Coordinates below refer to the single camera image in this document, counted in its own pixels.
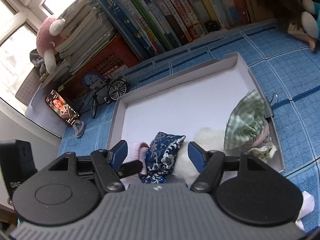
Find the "pink and white plush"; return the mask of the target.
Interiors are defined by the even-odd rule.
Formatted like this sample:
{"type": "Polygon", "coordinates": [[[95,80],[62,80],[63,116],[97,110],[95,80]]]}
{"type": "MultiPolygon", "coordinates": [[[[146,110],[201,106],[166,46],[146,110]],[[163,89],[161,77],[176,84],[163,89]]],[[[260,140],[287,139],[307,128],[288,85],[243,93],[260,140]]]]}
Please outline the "pink and white plush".
{"type": "Polygon", "coordinates": [[[54,16],[46,18],[36,37],[36,49],[40,56],[44,58],[46,71],[52,74],[56,70],[55,48],[62,42],[61,32],[65,26],[63,18],[54,16]]]}

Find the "white cardboard box tray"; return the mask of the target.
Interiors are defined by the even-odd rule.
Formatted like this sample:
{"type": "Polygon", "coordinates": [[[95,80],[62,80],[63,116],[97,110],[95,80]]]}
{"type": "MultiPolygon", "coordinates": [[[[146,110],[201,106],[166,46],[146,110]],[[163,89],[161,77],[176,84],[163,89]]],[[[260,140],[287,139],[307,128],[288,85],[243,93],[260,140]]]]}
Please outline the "white cardboard box tray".
{"type": "Polygon", "coordinates": [[[259,85],[239,53],[209,60],[133,90],[116,102],[107,147],[118,141],[150,143],[158,132],[198,138],[214,131],[213,147],[223,148],[232,110],[259,85]]]}

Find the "miniature black bicycle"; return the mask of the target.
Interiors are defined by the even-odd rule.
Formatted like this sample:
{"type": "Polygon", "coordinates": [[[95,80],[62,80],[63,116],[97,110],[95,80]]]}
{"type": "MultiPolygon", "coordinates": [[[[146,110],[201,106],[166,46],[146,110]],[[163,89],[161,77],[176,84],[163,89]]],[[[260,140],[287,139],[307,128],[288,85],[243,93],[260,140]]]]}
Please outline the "miniature black bicycle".
{"type": "Polygon", "coordinates": [[[93,87],[91,117],[95,119],[99,106],[99,99],[102,98],[105,103],[117,101],[121,96],[127,93],[128,83],[124,75],[115,77],[114,79],[107,79],[99,81],[93,87]]]}

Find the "pink sock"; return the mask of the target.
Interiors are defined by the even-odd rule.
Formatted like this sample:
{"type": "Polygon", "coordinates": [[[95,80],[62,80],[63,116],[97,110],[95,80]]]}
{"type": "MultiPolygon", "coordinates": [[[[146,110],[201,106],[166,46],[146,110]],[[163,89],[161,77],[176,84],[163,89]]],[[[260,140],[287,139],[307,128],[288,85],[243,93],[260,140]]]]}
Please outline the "pink sock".
{"type": "Polygon", "coordinates": [[[128,142],[127,156],[124,163],[139,160],[143,164],[143,168],[140,172],[142,175],[146,175],[145,155],[149,150],[149,145],[146,142],[128,142]]]}

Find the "blue checked tablecloth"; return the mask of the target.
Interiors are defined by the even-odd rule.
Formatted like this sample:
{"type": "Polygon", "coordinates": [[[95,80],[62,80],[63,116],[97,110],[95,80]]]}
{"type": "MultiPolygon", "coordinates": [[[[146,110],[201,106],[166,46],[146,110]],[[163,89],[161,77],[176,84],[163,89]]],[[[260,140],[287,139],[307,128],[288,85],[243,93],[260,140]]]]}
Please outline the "blue checked tablecloth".
{"type": "MultiPolygon", "coordinates": [[[[269,164],[315,200],[302,218],[305,232],[319,227],[319,50],[290,37],[276,23],[252,25],[201,38],[123,72],[129,92],[209,60],[239,53],[256,79],[261,96],[278,94],[270,124],[277,147],[269,164]]],[[[93,119],[82,113],[86,129],[77,139],[65,130],[60,153],[78,156],[107,147],[116,103],[102,105],[93,119]]]]}

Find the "blue Doraemon plush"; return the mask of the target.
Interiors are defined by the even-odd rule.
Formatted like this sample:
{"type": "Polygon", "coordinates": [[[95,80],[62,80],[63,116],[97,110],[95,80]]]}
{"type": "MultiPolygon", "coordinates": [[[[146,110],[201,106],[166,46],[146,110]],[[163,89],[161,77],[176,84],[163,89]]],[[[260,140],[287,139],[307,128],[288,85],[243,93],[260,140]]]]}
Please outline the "blue Doraemon plush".
{"type": "Polygon", "coordinates": [[[319,40],[319,0],[302,0],[302,26],[314,39],[319,40]]]}

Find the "blue floral fabric pouch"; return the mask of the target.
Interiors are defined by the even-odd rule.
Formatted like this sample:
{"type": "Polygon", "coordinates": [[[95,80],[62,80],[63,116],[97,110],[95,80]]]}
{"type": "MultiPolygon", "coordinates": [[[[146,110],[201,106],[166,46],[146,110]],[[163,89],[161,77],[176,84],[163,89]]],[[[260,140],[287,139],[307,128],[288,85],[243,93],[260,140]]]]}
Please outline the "blue floral fabric pouch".
{"type": "Polygon", "coordinates": [[[158,132],[145,154],[146,174],[141,175],[143,184],[163,184],[172,174],[177,154],[185,140],[185,135],[158,132]]]}

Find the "row of upright books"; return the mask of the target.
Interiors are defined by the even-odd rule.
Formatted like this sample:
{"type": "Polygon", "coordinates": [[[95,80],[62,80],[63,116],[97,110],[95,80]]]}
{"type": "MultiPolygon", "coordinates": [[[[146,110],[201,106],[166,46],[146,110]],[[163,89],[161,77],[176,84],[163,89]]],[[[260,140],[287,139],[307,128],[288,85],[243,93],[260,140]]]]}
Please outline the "row of upright books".
{"type": "Polygon", "coordinates": [[[250,0],[97,1],[140,61],[257,20],[250,0]]]}

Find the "smartphone with lit screen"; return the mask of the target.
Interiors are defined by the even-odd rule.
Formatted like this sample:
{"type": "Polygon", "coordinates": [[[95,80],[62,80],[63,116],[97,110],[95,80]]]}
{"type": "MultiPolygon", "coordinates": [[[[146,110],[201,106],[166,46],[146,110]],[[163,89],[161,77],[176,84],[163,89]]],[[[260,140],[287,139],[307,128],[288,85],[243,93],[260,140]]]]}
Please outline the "smartphone with lit screen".
{"type": "Polygon", "coordinates": [[[79,118],[79,113],[64,100],[54,89],[46,96],[46,104],[67,124],[72,126],[79,118]]]}

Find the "grey carabiner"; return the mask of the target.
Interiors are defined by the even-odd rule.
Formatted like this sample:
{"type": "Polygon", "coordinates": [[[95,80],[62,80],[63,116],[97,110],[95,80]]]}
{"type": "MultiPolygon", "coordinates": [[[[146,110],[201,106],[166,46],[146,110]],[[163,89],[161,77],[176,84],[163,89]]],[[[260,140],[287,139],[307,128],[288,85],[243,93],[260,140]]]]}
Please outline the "grey carabiner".
{"type": "Polygon", "coordinates": [[[85,131],[85,122],[82,120],[75,120],[72,127],[75,131],[75,137],[78,139],[81,138],[85,131]]]}

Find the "brown haired monkey doll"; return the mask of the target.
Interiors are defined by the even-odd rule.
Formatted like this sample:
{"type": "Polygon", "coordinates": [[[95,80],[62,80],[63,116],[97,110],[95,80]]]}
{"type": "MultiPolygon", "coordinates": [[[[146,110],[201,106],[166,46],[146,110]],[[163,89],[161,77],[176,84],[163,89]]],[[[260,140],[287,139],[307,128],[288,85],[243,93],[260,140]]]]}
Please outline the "brown haired monkey doll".
{"type": "Polygon", "coordinates": [[[274,18],[283,25],[287,33],[309,44],[314,51],[318,40],[312,38],[302,26],[302,13],[304,11],[302,0],[257,0],[257,2],[271,11],[274,18]]]}

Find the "stack of flat books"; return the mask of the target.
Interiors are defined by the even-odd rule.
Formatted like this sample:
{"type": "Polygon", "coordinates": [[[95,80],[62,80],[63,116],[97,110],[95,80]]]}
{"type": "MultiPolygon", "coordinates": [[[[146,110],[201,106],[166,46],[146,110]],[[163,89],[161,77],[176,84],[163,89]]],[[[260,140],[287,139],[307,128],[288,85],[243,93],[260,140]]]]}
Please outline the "stack of flat books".
{"type": "Polygon", "coordinates": [[[49,74],[44,58],[39,55],[40,82],[57,73],[59,59],[69,74],[75,74],[117,34],[97,0],[76,0],[60,16],[54,17],[65,20],[60,34],[62,42],[55,48],[56,70],[49,74]]]}

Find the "red plastic crate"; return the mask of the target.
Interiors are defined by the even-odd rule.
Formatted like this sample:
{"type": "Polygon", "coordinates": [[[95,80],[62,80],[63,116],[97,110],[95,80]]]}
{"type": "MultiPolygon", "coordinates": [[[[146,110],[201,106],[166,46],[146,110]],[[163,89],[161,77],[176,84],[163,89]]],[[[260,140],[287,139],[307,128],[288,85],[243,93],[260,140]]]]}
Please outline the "red plastic crate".
{"type": "Polygon", "coordinates": [[[74,101],[89,93],[98,80],[106,80],[119,68],[131,68],[138,63],[139,59],[124,38],[118,34],[57,91],[63,98],[74,101]]]}

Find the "black binder clip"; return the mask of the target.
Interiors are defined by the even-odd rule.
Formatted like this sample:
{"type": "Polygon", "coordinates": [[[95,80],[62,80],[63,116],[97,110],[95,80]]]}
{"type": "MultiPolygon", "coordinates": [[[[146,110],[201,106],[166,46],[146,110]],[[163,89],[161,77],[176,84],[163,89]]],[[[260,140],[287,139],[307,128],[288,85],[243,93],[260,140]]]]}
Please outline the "black binder clip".
{"type": "Polygon", "coordinates": [[[264,116],[266,119],[274,117],[273,107],[276,106],[279,102],[279,96],[276,93],[273,93],[271,99],[268,99],[266,96],[263,96],[264,100],[264,116]]]}

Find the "green checked fabric pouch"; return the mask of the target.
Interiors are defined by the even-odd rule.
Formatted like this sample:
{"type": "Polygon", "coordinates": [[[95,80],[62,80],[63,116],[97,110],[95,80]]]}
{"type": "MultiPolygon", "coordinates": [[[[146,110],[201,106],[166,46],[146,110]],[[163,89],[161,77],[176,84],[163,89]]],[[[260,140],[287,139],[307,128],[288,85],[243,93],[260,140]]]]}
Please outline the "green checked fabric pouch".
{"type": "Polygon", "coordinates": [[[248,152],[265,163],[273,158],[277,147],[265,118],[265,103],[257,90],[248,92],[231,112],[223,148],[248,152]]]}

